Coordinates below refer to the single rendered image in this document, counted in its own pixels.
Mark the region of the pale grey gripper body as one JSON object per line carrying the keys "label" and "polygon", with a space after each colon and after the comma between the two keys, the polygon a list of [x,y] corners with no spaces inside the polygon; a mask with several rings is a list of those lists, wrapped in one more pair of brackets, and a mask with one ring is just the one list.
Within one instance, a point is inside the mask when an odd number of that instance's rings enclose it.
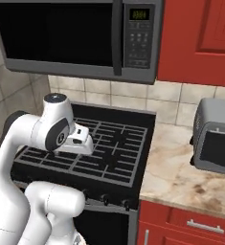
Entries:
{"label": "pale grey gripper body", "polygon": [[86,141],[81,144],[75,144],[71,138],[68,138],[64,145],[56,150],[56,155],[61,152],[68,152],[74,154],[91,155],[94,150],[93,140],[88,136]]}

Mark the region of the black gas stove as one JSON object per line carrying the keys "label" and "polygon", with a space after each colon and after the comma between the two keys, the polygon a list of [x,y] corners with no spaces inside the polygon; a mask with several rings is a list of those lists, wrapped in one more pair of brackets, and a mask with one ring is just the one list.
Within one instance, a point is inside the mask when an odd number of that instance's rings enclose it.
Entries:
{"label": "black gas stove", "polygon": [[11,178],[21,189],[33,181],[47,181],[82,191],[88,189],[86,205],[109,205],[139,213],[139,195],[156,115],[152,112],[74,102],[76,123],[89,128],[91,155],[61,152],[59,155],[25,146],[17,154]]}

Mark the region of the black oven door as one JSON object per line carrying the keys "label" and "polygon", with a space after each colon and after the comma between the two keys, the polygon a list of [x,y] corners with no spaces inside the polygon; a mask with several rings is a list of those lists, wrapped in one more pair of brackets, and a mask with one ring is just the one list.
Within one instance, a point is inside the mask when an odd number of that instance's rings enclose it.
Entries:
{"label": "black oven door", "polygon": [[87,245],[136,245],[138,211],[118,206],[86,205],[74,218]]}

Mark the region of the red drawer front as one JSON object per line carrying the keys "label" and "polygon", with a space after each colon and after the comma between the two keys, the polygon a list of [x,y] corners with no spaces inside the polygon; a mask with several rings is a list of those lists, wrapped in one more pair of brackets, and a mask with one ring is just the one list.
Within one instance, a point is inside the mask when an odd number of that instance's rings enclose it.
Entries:
{"label": "red drawer front", "polygon": [[141,201],[139,222],[145,222],[160,227],[173,229],[179,232],[204,236],[211,239],[225,240],[225,234],[217,234],[210,231],[187,226],[187,221],[193,219],[196,223],[209,226],[220,226],[225,230],[225,219],[221,216],[213,216],[207,212],[198,212],[188,209],[178,209],[159,203]]}

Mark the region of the black microwave door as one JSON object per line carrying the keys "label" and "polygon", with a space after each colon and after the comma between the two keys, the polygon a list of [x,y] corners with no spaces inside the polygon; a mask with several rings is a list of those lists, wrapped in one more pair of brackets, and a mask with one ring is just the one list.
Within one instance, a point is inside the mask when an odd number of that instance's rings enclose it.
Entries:
{"label": "black microwave door", "polygon": [[112,4],[0,3],[6,56],[113,68]]}

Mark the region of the red base cupboard door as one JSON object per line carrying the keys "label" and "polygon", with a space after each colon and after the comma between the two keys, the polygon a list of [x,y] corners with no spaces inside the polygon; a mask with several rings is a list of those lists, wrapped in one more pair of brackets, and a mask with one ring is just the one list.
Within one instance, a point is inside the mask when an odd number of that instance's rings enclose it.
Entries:
{"label": "red base cupboard door", "polygon": [[211,239],[145,222],[139,222],[137,245],[144,245],[146,230],[149,230],[147,245],[225,245],[223,239]]}

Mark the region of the grey microwave oven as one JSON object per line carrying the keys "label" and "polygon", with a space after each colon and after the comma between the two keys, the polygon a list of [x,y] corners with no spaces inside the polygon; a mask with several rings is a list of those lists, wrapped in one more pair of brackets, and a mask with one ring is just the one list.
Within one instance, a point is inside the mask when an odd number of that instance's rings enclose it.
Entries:
{"label": "grey microwave oven", "polygon": [[[112,0],[0,0],[0,3],[110,3]],[[0,48],[6,67],[15,72],[74,78],[115,80],[152,84],[157,75],[164,0],[123,0],[122,74],[115,76],[111,66],[69,64],[11,59],[6,56],[0,35]]]}

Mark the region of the grey toaster oven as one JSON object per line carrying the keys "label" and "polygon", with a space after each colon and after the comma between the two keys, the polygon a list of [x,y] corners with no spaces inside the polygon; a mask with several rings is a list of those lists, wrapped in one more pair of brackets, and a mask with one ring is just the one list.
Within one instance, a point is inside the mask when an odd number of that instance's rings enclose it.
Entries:
{"label": "grey toaster oven", "polygon": [[190,164],[225,174],[225,100],[202,99],[197,107],[190,144]]}

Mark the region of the red wall cupboard door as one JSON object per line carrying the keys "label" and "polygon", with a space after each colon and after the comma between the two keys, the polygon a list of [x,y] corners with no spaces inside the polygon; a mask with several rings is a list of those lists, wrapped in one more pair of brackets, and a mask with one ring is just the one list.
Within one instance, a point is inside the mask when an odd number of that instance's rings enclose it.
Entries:
{"label": "red wall cupboard door", "polygon": [[225,0],[165,0],[157,78],[225,86]]}

